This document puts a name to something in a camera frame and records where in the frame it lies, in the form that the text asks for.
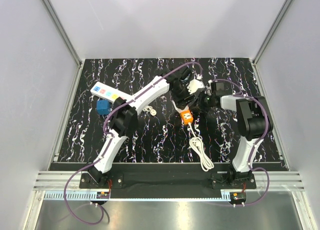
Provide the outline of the orange power strip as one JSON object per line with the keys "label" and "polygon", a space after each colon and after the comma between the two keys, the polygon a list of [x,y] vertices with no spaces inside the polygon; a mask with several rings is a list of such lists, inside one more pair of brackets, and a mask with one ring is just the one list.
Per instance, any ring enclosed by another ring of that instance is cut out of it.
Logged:
{"label": "orange power strip", "polygon": [[194,120],[193,115],[190,110],[185,110],[180,113],[182,122],[184,125],[191,124]]}

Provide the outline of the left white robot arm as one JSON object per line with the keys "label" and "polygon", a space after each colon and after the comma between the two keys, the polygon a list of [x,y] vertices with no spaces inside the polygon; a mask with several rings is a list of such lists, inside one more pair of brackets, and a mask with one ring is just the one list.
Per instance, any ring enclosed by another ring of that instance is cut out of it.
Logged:
{"label": "left white robot arm", "polygon": [[87,166],[90,182],[95,187],[103,188],[108,183],[107,172],[111,170],[115,156],[124,141],[135,132],[138,116],[148,104],[169,92],[179,113],[189,109],[195,97],[189,89],[193,73],[188,65],[163,70],[135,94],[128,98],[120,95],[114,100],[112,111],[103,123],[105,144],[93,163]]}

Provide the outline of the white cube socket adapter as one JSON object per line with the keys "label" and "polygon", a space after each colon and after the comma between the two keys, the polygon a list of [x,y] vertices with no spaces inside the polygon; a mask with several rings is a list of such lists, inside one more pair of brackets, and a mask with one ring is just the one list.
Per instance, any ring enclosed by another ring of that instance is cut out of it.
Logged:
{"label": "white cube socket adapter", "polygon": [[174,109],[180,114],[182,112],[185,112],[185,111],[188,111],[189,110],[189,106],[186,105],[185,107],[181,107],[181,106],[178,106],[177,103],[175,103],[174,101],[172,101],[172,104],[173,104],[173,107]]}

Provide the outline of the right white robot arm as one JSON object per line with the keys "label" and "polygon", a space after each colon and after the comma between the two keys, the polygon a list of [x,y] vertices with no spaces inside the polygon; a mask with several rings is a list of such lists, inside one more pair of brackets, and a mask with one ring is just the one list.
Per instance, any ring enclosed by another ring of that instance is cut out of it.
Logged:
{"label": "right white robot arm", "polygon": [[237,152],[225,174],[212,178],[212,183],[231,188],[243,188],[253,180],[253,161],[264,138],[272,132],[274,123],[264,96],[232,94],[226,80],[211,80],[199,94],[201,110],[220,108],[236,113],[240,141]]}

